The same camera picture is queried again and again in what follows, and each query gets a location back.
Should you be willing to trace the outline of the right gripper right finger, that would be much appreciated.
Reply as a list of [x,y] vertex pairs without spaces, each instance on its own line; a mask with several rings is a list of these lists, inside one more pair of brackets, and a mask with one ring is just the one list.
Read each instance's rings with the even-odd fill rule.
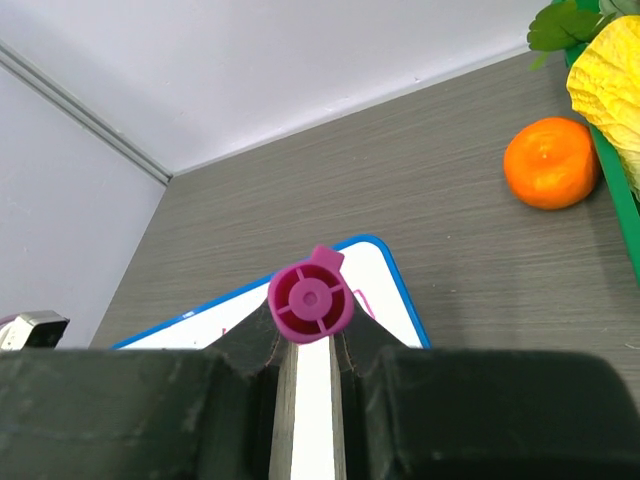
[[412,348],[363,310],[330,345],[340,479],[639,475],[639,412],[600,357]]

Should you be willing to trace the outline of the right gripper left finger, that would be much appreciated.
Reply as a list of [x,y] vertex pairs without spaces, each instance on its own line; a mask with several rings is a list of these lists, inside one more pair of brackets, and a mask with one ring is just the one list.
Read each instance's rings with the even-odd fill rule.
[[1,356],[5,479],[267,479],[294,347],[259,306],[202,349]]

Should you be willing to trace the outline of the blue framed whiteboard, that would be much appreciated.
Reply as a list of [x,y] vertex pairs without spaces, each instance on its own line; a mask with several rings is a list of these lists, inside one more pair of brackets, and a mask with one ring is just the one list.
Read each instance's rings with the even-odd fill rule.
[[[364,311],[398,340],[427,348],[428,335],[416,312],[390,249],[379,238],[358,235],[335,245],[344,256],[341,274]],[[255,280],[177,317],[115,343],[115,348],[202,349],[236,327],[267,296],[269,280]],[[294,419],[279,435],[290,445],[270,473],[272,479],[337,479],[330,343],[323,338],[293,355],[289,413]]]

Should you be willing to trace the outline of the white marker magenta cap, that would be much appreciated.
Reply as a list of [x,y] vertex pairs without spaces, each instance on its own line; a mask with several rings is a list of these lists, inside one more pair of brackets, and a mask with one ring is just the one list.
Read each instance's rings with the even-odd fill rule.
[[335,335],[354,315],[354,296],[340,272],[344,255],[318,245],[309,258],[277,272],[267,302],[272,319],[288,341],[303,345]]

